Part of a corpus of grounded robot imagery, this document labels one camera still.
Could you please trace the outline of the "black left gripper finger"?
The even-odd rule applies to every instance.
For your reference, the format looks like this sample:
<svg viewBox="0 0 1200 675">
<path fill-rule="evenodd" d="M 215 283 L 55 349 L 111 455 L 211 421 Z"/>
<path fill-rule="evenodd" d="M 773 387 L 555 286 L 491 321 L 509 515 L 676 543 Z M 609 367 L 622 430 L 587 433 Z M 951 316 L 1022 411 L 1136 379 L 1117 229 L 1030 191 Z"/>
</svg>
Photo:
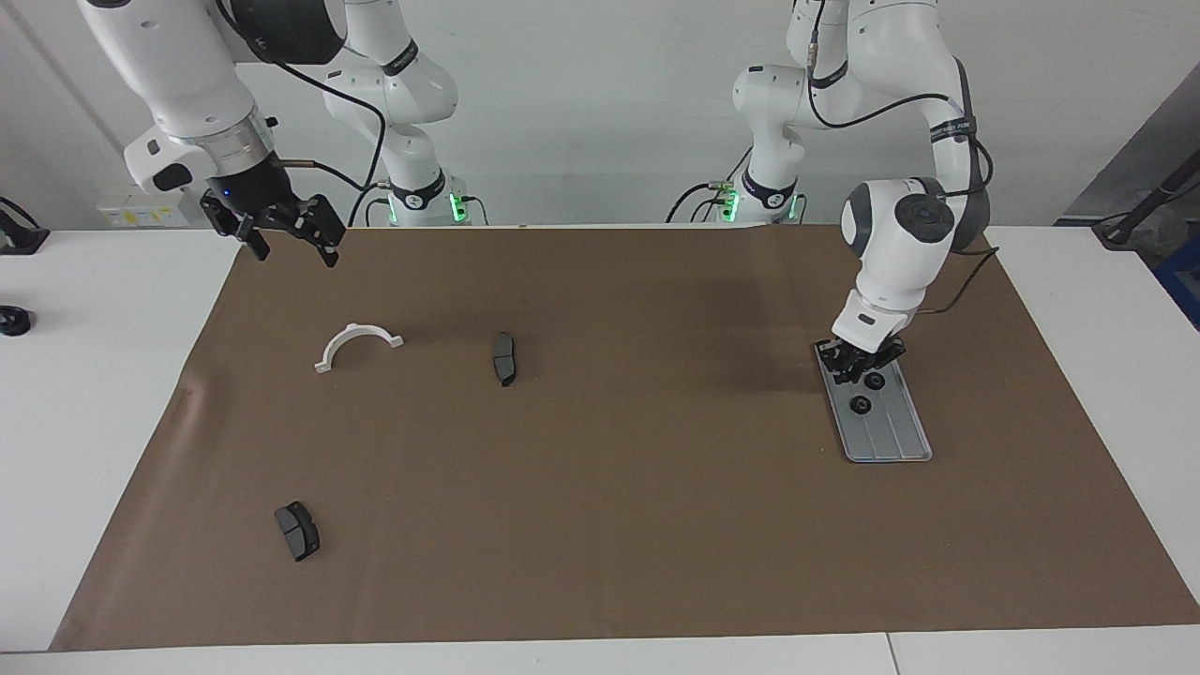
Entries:
<svg viewBox="0 0 1200 675">
<path fill-rule="evenodd" d="M 888 338 L 888 340 L 878 346 L 878 350 L 874 352 L 860 350 L 860 354 L 858 357 L 858 372 L 859 375 L 865 375 L 872 370 L 886 368 L 892 362 L 899 359 L 905 351 L 906 345 L 902 338 Z"/>
<path fill-rule="evenodd" d="M 823 375 L 836 386 L 859 380 L 859 350 L 844 340 L 822 340 L 814 345 Z"/>
</svg>

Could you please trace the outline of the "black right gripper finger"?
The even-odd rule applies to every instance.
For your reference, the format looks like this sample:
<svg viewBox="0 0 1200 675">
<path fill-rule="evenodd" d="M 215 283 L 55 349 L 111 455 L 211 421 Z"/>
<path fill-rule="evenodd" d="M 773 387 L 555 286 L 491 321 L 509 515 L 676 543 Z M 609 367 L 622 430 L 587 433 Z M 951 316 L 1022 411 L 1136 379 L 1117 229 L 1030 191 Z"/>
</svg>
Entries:
<svg viewBox="0 0 1200 675">
<path fill-rule="evenodd" d="M 254 226 L 253 219 L 240 217 L 235 210 L 218 199 L 214 189 L 208 189 L 202 195 L 202 213 L 218 235 L 232 235 L 232 239 L 248 247 L 257 261 L 265 261 L 270 255 L 271 247 Z"/>
<path fill-rule="evenodd" d="M 325 195 L 280 203 L 280 221 L 288 235 L 314 247 L 326 268 L 338 265 L 338 245 L 347 227 Z"/>
</svg>

